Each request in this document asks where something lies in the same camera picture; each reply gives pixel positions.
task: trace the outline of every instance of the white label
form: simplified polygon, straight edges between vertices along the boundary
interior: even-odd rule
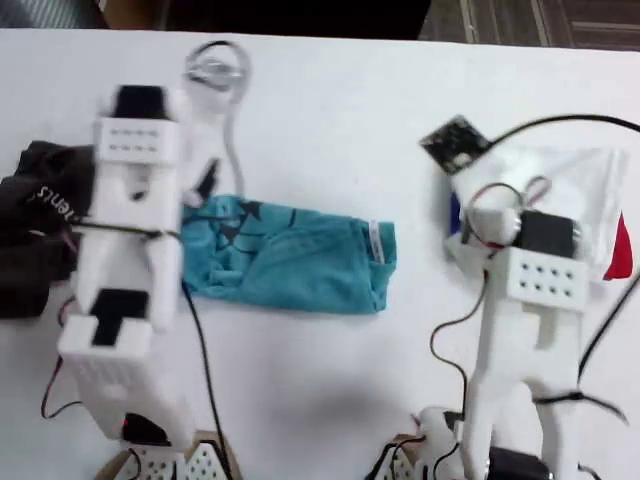
[[[371,250],[373,258],[380,265],[384,265],[384,249],[382,248],[382,240],[380,239],[380,225],[375,220],[369,222],[369,241],[371,242]]]

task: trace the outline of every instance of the perforated panel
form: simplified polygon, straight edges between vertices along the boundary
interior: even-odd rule
[[[395,454],[393,472],[391,471],[391,457],[394,450],[395,448],[392,448],[387,452],[382,467],[376,475],[376,480],[409,480],[414,478],[413,465],[401,449]]]
[[[201,443],[191,456],[185,469],[185,480],[226,480],[215,450],[208,443]]]
[[[148,450],[138,450],[140,457],[140,480],[171,480],[175,468],[175,455]],[[133,455],[123,465],[114,480],[130,480],[138,472],[138,462]]]

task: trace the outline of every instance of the black wire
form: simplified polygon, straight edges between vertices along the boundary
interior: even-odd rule
[[[213,396],[213,385],[211,382],[211,369],[209,368],[209,355],[207,353],[207,343],[204,339],[204,333],[202,331],[202,325],[200,324],[200,318],[198,317],[198,312],[196,311],[196,307],[193,303],[193,298],[191,298],[189,287],[184,282],[184,280],[182,281],[182,292],[184,293],[184,296],[187,299],[187,303],[189,304],[189,310],[191,310],[193,321],[196,324],[196,329],[198,330],[198,338],[200,339],[200,349],[202,350],[202,363],[204,364],[205,377],[207,380],[207,393],[209,394],[209,403],[211,404],[213,419],[216,423],[218,436],[220,437],[220,449],[222,450],[222,459],[221,459],[222,468],[225,471],[227,478],[229,480],[232,480],[233,477],[231,475],[231,463],[229,463],[229,455],[227,454],[227,447],[224,441],[224,433],[222,431],[220,416],[218,415],[218,408],[216,407],[216,401]]]
[[[462,318],[438,325],[433,331],[433,333],[431,334],[431,338],[429,339],[429,350],[431,350],[431,354],[441,362],[446,363],[447,365],[455,368],[460,373],[460,376],[462,377],[462,418],[463,420],[464,420],[465,412],[467,411],[467,391],[469,389],[469,377],[467,376],[467,373],[459,364],[438,355],[438,353],[435,350],[435,338],[438,332],[440,332],[440,330],[447,327],[452,327],[454,325],[459,325],[463,322],[466,322],[467,320],[469,320],[471,317],[475,315],[475,313],[480,308],[480,305],[482,304],[482,299],[484,298],[484,294],[487,290],[488,279],[489,279],[489,276],[487,272],[484,272],[484,277],[482,280],[482,290],[480,290],[480,295],[478,296],[478,300],[476,300],[476,303],[471,309],[471,311],[467,313],[465,316],[463,316]]]
[[[602,323],[602,325],[594,335],[591,342],[589,342],[589,346],[586,348],[586,350],[582,354],[582,359],[580,360],[580,367],[578,368],[578,380],[582,378],[582,375],[584,374],[584,370],[587,367],[587,363],[589,363],[589,360],[591,359],[593,352],[595,351],[596,347],[602,340],[602,337],[604,337],[607,330],[611,327],[611,324],[620,313],[620,310],[622,310],[622,307],[631,296],[631,293],[638,286],[638,283],[640,283],[640,272],[636,273],[636,276],[634,277],[634,279],[631,282],[629,282],[629,284],[627,285],[627,288],[622,293],[620,298],[618,298],[618,301],[615,303],[615,305],[611,309],[611,312],[609,312],[609,315],[607,316],[605,321]]]
[[[93,223],[86,221],[71,221],[69,222],[69,225],[73,225],[74,227],[97,228],[99,230],[113,230],[115,232],[146,235],[150,239],[158,238],[162,235],[170,235],[172,237],[180,239],[180,234],[171,230],[145,230],[143,228],[128,227],[125,225],[106,225],[102,223]]]
[[[189,225],[193,222],[208,221],[208,222],[224,222],[230,220],[239,220],[240,217],[217,217],[215,215],[194,215],[187,217],[182,221],[182,225]]]
[[[417,438],[407,438],[399,442],[396,447],[393,449],[393,453],[391,454],[391,463],[389,464],[389,468],[391,470],[391,480],[396,480],[396,470],[394,466],[394,462],[396,461],[396,456],[398,455],[398,450],[400,450],[404,445],[408,443],[421,443],[426,439],[425,436],[417,437]]]
[[[129,480],[137,480],[138,478],[140,478],[140,474],[142,473],[142,461],[140,460],[140,455],[138,455],[133,448],[130,448],[129,452],[131,453],[131,455],[133,455],[133,458],[135,458],[138,465],[136,474]]]
[[[531,122],[524,123],[518,127],[512,128],[511,130],[507,131],[506,133],[503,133],[498,138],[490,142],[489,146],[484,151],[484,153],[488,152],[489,150],[496,147],[497,145],[503,143],[508,138],[511,138],[514,135],[522,132],[523,130],[528,130],[529,128],[536,127],[538,125],[545,125],[548,123],[567,122],[567,121],[576,121],[576,120],[610,123],[613,125],[617,125],[619,127],[628,128],[629,130],[633,130],[636,133],[640,133],[640,125],[635,124],[633,122],[629,122],[627,120],[622,120],[621,118],[611,117],[609,115],[597,115],[597,114],[589,114],[589,113],[556,115],[553,117],[545,117],[545,118],[540,118],[538,120],[533,120]]]
[[[592,397],[590,395],[585,395],[579,390],[564,393],[562,395],[556,395],[553,397],[545,397],[545,398],[534,398],[534,405],[553,405],[554,403],[562,403],[562,402],[590,402],[594,405],[604,408],[609,412],[613,413],[616,417],[618,417],[621,421],[623,421],[626,425],[629,425],[629,420],[626,415],[620,410],[620,408],[616,407],[612,403],[606,402],[604,400],[600,400],[599,398]]]
[[[578,464],[578,471],[588,473],[593,477],[593,480],[602,480],[602,477],[598,475],[598,473],[591,467],[587,467],[586,465]]]
[[[81,401],[76,400],[74,402],[65,403],[53,413],[47,413],[47,403],[49,402],[49,394],[51,393],[51,387],[53,387],[53,383],[56,381],[58,373],[62,368],[62,363],[63,363],[62,357],[58,355],[58,359],[56,360],[56,365],[53,369],[53,373],[51,374],[51,378],[49,379],[49,382],[47,383],[47,387],[44,391],[44,395],[42,396],[42,401],[40,402],[40,417],[42,417],[44,420],[53,420],[62,412],[64,412],[67,408],[73,407],[74,405],[82,405]]]
[[[444,462],[447,458],[449,458],[451,455],[456,453],[456,450],[458,450],[458,447],[460,447],[460,442],[456,442],[456,444],[453,446],[453,448],[449,452],[445,453],[438,460],[436,460],[436,463],[433,464],[433,480],[438,480],[436,473],[438,472],[438,467],[440,466],[440,464]]]

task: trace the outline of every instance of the white robot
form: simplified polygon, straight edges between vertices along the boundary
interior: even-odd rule
[[[450,175],[454,191],[477,183],[475,161],[493,146],[461,117],[422,145]],[[589,296],[588,245],[576,220],[529,208],[523,194],[506,184],[485,185],[481,192],[492,187],[511,190],[509,201],[462,205],[466,233],[493,249],[481,298],[466,317],[484,299],[476,369],[468,388],[465,376],[463,411],[424,409],[417,435],[406,445],[400,439],[392,444],[367,479],[577,478],[580,436],[572,400],[583,399],[578,367]],[[501,407],[521,383],[531,390],[540,419],[541,458],[492,446]],[[404,450],[410,443],[411,455]]]

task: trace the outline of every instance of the black fabric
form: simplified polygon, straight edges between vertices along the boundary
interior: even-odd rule
[[[16,172],[0,182],[0,225],[53,233],[83,217],[91,205],[93,148],[34,141]]]
[[[93,177],[92,147],[35,141],[0,182],[0,318],[39,316],[51,282],[75,270],[61,232],[89,210]]]

